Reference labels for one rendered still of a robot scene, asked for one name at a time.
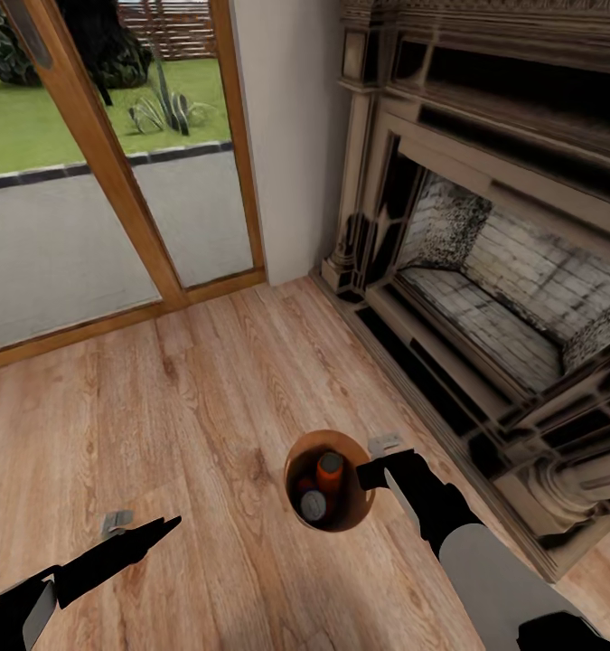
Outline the can of soda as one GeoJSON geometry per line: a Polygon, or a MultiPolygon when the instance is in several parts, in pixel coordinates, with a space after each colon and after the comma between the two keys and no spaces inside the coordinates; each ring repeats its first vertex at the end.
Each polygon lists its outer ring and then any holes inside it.
{"type": "MultiPolygon", "coordinates": [[[[296,486],[296,498],[299,500],[299,496],[303,494],[305,490],[308,490],[310,488],[317,488],[317,490],[321,492],[321,488],[318,488],[317,483],[315,483],[315,481],[310,476],[305,475],[300,480],[300,483],[296,486]]],[[[321,493],[324,494],[323,492],[321,493]]],[[[326,497],[326,494],[324,494],[324,497],[326,497]]],[[[337,501],[335,501],[334,497],[326,497],[326,515],[323,517],[321,523],[329,524],[335,517],[335,514],[338,512],[338,509],[339,504],[337,501]]]]}
{"type": "Polygon", "coordinates": [[[341,458],[333,452],[326,452],[323,454],[319,461],[317,461],[317,479],[314,479],[321,492],[326,494],[326,497],[334,497],[335,501],[339,504],[337,496],[341,492],[341,482],[343,481],[343,465],[341,458]]]}
{"type": "Polygon", "coordinates": [[[306,522],[321,522],[326,515],[326,497],[317,488],[305,490],[299,496],[298,509],[306,522]]]}

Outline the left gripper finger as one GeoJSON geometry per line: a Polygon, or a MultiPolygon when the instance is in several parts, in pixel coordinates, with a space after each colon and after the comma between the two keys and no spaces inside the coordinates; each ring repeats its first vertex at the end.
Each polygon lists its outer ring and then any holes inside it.
{"type": "Polygon", "coordinates": [[[160,524],[164,523],[164,518],[157,518],[157,520],[154,520],[153,522],[150,522],[149,524],[143,525],[142,527],[139,527],[138,533],[139,533],[139,538],[142,540],[143,539],[143,533],[148,532],[149,530],[156,528],[156,526],[159,526],[160,524]]]}
{"type": "Polygon", "coordinates": [[[170,531],[172,531],[182,521],[181,516],[177,516],[173,520],[168,520],[156,528],[143,533],[141,540],[143,553],[147,554],[147,550],[151,549],[156,543],[159,543],[170,531]]]}

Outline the trash can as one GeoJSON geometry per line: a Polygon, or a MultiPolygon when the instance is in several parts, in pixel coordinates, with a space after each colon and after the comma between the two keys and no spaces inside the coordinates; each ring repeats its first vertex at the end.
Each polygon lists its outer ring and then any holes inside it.
{"type": "Polygon", "coordinates": [[[319,429],[299,439],[286,457],[283,480],[287,500],[300,523],[317,532],[346,533],[365,521],[371,513],[376,488],[369,493],[361,489],[356,467],[370,462],[371,458],[355,439],[337,430],[319,429]],[[341,492],[337,496],[339,509],[329,524],[306,522],[298,509],[295,489],[305,475],[317,479],[317,461],[326,452],[337,454],[344,463],[341,492]]]}

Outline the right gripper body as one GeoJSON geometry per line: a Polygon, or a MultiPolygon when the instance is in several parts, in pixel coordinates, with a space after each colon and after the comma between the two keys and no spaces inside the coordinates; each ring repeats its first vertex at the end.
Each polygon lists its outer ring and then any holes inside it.
{"type": "Polygon", "coordinates": [[[384,485],[384,481],[380,481],[379,468],[380,463],[386,459],[386,456],[383,458],[375,459],[373,462],[368,464],[363,464],[356,467],[357,476],[361,485],[361,489],[366,492],[370,492],[373,488],[385,487],[389,488],[388,482],[384,485]]]}

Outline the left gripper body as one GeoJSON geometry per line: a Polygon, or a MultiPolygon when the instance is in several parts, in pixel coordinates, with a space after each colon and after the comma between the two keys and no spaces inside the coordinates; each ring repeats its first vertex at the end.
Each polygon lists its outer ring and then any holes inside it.
{"type": "Polygon", "coordinates": [[[82,554],[89,570],[90,589],[110,579],[130,563],[138,563],[145,554],[138,530],[126,530],[82,554]]]}

